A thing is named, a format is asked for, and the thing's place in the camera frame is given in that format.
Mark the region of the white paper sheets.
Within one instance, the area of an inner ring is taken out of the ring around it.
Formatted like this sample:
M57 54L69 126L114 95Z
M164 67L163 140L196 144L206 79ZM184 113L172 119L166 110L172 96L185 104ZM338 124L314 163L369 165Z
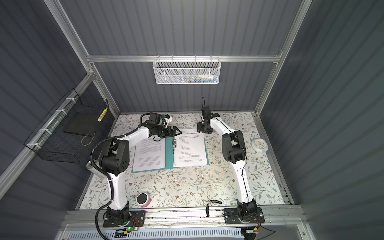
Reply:
M175 137L174 168L200 167L208 164L205 138L196 129L182 129Z

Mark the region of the printed paper sheet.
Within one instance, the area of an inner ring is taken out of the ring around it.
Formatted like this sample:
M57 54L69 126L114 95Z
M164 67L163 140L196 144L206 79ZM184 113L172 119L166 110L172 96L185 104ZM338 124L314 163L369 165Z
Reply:
M152 138L136 144L133 173L160 170L166 167L166 142L154 141Z

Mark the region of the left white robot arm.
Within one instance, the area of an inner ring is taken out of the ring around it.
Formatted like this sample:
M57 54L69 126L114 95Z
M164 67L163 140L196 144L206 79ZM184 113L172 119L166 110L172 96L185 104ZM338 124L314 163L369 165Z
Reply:
M97 210L95 216L98 226L98 215L106 209L103 215L103 227L139 227L140 221L131 215L129 202L125 193L125 171L130 163L130 148L150 137L160 140L175 137L182 132L175 126L170 126L172 117L168 114L146 113L140 116L138 126L132 131L108 137L96 144L90 154L92 167L107 178L109 183L110 200Z

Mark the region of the teal plastic folder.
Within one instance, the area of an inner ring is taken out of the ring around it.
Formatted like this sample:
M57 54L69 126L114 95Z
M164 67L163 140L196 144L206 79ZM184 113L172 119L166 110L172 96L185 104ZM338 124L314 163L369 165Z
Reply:
M174 168L174 150L172 147L172 139L173 137L164 139L166 142L166 167L160 170L170 170Z

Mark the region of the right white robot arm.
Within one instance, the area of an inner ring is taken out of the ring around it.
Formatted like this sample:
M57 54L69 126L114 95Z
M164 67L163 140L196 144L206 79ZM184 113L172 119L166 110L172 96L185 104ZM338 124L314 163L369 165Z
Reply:
M248 159L242 131L232 129L221 119L219 114L212 113L209 107L203 107L201 121L197 123L197 132L212 134L213 131L221 136L223 157L230 164L235 175L238 218L242 222L264 223L264 215L254 199L247 178Z

